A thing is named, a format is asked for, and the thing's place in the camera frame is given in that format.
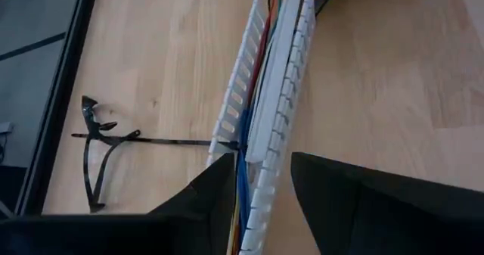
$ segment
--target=wood grain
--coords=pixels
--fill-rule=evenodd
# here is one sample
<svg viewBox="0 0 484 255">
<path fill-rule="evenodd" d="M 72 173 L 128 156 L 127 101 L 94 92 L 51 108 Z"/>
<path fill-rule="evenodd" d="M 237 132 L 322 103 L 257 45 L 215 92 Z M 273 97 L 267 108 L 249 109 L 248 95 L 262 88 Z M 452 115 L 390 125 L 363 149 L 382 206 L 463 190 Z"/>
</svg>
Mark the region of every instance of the wood grain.
<svg viewBox="0 0 484 255">
<path fill-rule="evenodd" d="M 116 133 L 210 137 L 252 0 L 96 0 L 45 213 L 87 213 L 81 95 Z M 318 16 L 291 151 L 484 191 L 480 0 L 331 0 Z M 92 165 L 106 148 L 92 146 Z M 126 144 L 104 213 L 145 213 L 202 169 L 206 148 Z M 281 177 L 266 254 L 317 254 Z"/>
</svg>

